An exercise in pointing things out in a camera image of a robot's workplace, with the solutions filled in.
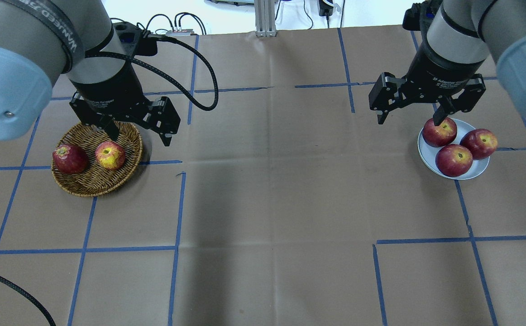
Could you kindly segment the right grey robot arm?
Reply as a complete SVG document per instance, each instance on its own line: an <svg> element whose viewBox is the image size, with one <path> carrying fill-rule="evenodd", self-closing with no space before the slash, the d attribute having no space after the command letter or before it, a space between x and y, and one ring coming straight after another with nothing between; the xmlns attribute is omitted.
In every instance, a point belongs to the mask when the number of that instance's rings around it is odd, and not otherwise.
<svg viewBox="0 0 526 326"><path fill-rule="evenodd" d="M405 76L384 72L371 89L379 124L414 103L439 104L435 125L470 112L486 91L478 69L488 57L526 119L526 0L425 0L406 10L402 27L422 42Z"/></svg>

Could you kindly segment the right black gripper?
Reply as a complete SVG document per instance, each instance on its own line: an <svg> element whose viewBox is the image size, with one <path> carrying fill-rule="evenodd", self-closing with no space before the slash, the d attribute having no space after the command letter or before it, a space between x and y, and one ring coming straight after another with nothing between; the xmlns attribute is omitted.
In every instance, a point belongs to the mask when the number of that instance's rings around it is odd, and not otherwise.
<svg viewBox="0 0 526 326"><path fill-rule="evenodd" d="M370 110L383 125L395 109L437 102L441 105L434 111L433 124L440 126L450 114L472 110L486 92L484 78L476 72L479 66L449 61L422 43L404 76L380 74L368 96Z"/></svg>

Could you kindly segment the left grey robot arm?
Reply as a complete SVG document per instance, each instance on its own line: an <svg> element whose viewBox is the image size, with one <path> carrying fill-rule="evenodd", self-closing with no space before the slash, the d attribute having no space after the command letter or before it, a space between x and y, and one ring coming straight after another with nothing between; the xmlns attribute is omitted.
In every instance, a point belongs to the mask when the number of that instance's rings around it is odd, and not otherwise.
<svg viewBox="0 0 526 326"><path fill-rule="evenodd" d="M66 74L83 125L117 140L117 122L131 122L168 146L181 119L167 97L143 95L133 68L135 56L157 53L147 35L112 23L100 0L0 0L0 141L29 130Z"/></svg>

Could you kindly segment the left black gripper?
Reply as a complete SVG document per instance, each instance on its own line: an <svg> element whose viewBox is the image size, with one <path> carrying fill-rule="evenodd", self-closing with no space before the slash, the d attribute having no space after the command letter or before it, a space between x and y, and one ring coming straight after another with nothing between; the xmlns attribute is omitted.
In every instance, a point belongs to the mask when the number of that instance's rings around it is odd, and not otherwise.
<svg viewBox="0 0 526 326"><path fill-rule="evenodd" d="M87 58L69 72L69 80L76 88L70 105L80 121L103 129L114 142L120 136L116 120L153 130L165 147L178 133L181 118L172 101L147 98L131 62Z"/></svg>

